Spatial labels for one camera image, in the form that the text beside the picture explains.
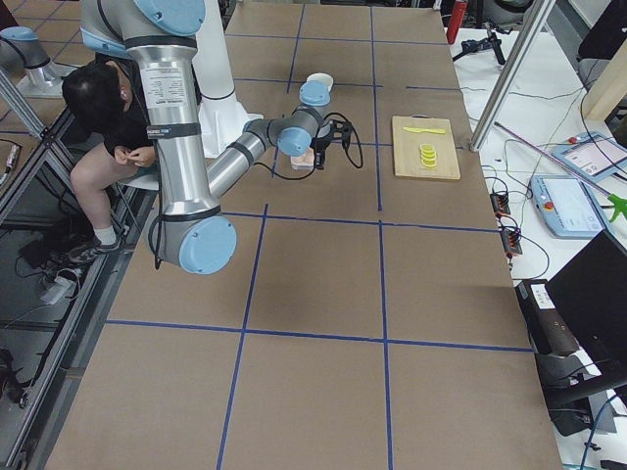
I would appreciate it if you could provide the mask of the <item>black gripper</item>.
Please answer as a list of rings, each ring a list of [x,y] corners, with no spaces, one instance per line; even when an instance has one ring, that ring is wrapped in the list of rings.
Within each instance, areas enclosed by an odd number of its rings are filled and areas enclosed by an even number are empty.
[[[326,124],[313,139],[314,168],[324,169],[325,151],[333,140],[334,126]]]

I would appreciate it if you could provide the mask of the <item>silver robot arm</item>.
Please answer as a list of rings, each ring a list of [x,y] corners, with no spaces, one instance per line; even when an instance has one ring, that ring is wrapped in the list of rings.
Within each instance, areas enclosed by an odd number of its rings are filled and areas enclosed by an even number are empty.
[[[194,274],[231,259],[234,226],[221,197],[269,149],[301,157],[325,129],[331,78],[307,80],[287,117],[248,114],[235,94],[215,1],[85,1],[84,44],[135,61],[160,165],[160,212],[148,233],[155,256]]]
[[[25,77],[17,88],[28,98],[60,99],[66,76],[77,69],[53,61],[27,26],[10,26],[1,30],[1,45],[13,51],[22,61]]]

